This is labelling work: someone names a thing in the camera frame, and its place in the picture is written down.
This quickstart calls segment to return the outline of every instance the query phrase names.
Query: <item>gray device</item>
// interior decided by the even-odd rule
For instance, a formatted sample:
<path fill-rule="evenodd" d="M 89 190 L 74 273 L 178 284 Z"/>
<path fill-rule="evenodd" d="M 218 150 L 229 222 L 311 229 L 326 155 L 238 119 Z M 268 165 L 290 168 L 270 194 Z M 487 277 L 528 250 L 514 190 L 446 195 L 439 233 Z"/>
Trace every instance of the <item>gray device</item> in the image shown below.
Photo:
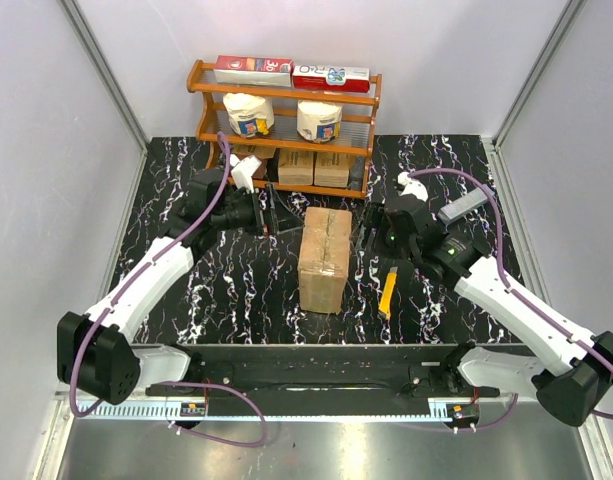
<path fill-rule="evenodd" d="M 488 185 L 484 185 L 484 188 L 491 195 L 495 195 Z M 475 190 L 468 192 L 463 197 L 455 200 L 453 203 L 444 205 L 437 216 L 446 226 L 448 226 L 460 218 L 464 218 L 470 212 L 478 207 L 481 207 L 486 202 L 488 202 L 488 198 L 486 198 L 484 192 L 482 192 L 480 188 L 476 188 Z"/>

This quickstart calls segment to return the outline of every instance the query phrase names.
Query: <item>metal floor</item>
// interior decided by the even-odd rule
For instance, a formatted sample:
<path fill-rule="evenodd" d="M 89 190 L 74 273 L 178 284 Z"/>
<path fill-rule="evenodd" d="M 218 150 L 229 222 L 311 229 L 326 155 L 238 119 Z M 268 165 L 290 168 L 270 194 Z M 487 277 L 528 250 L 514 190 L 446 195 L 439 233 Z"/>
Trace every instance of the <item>metal floor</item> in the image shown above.
<path fill-rule="evenodd" d="M 482 405 L 482 423 L 503 409 L 497 403 Z M 198 428 L 239 440 L 254 440 L 259 434 L 252 423 Z M 271 443 L 250 450 L 176 436 L 161 423 L 79 420 L 73 425 L 59 478 L 592 478 L 577 430 L 555 421 L 537 404 L 520 404 L 492 431 L 458 436 L 446 431 L 421 432 L 387 423 L 274 423 Z"/>

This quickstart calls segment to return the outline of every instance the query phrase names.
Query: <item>yellow box cutter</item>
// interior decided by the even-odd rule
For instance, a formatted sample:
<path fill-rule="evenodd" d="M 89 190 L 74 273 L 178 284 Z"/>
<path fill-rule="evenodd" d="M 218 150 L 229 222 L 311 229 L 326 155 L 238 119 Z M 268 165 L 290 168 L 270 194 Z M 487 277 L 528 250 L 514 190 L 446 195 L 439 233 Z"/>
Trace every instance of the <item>yellow box cutter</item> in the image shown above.
<path fill-rule="evenodd" d="M 379 316 L 385 318 L 386 320 L 390 320 L 390 299 L 393 297 L 396 280 L 397 267 L 393 267 L 390 269 L 390 272 L 388 272 L 382 298 L 379 300 Z"/>

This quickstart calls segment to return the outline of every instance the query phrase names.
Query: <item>ruler scale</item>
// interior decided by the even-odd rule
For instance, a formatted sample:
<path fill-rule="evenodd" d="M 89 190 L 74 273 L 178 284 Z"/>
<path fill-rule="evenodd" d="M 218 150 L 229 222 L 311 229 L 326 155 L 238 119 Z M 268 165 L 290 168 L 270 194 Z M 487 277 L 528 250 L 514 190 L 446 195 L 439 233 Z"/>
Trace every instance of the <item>ruler scale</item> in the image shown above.
<path fill-rule="evenodd" d="M 80 400 L 80 409 L 89 408 L 94 400 Z M 445 402 L 429 401 L 428 414 L 421 415 L 265 415 L 269 422 L 313 422 L 313 423 L 392 423 L 392 422 L 450 422 Z M 104 420 L 161 420 L 192 421 L 212 420 L 220 422 L 258 422 L 256 415 L 208 415 L 204 399 L 152 399 L 126 400 L 121 405 L 103 402 L 86 419 Z"/>

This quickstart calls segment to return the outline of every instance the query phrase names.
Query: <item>cardboard box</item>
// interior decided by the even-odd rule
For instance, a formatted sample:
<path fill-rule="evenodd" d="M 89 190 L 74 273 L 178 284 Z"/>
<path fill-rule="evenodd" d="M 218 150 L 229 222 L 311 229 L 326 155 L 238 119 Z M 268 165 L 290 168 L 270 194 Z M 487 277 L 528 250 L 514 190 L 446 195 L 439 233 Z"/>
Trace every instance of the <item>cardboard box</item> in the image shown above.
<path fill-rule="evenodd" d="M 359 67 L 295 65 L 293 84 L 295 88 L 308 90 L 367 93 L 370 90 L 370 71 Z"/>
<path fill-rule="evenodd" d="M 315 161 L 315 185 L 346 188 L 351 167 L 346 153 L 318 152 Z"/>
<path fill-rule="evenodd" d="M 339 313 L 350 262 L 352 215 L 347 210 L 308 207 L 299 251 L 302 310 Z"/>
<path fill-rule="evenodd" d="M 282 148 L 279 151 L 277 176 L 284 185 L 312 185 L 315 153 Z"/>
<path fill-rule="evenodd" d="M 275 147 L 267 147 L 262 145 L 233 145 L 232 153 L 237 155 L 240 160 L 248 157 L 249 155 L 255 155 L 259 158 L 262 164 L 259 166 L 257 171 L 253 174 L 253 178 L 257 180 L 261 180 L 266 175 L 266 166 L 268 165 L 268 160 L 275 156 L 275 152 L 277 148 Z"/>
<path fill-rule="evenodd" d="M 289 58 L 232 57 L 220 55 L 215 62 L 219 83 L 291 87 L 293 61 Z"/>

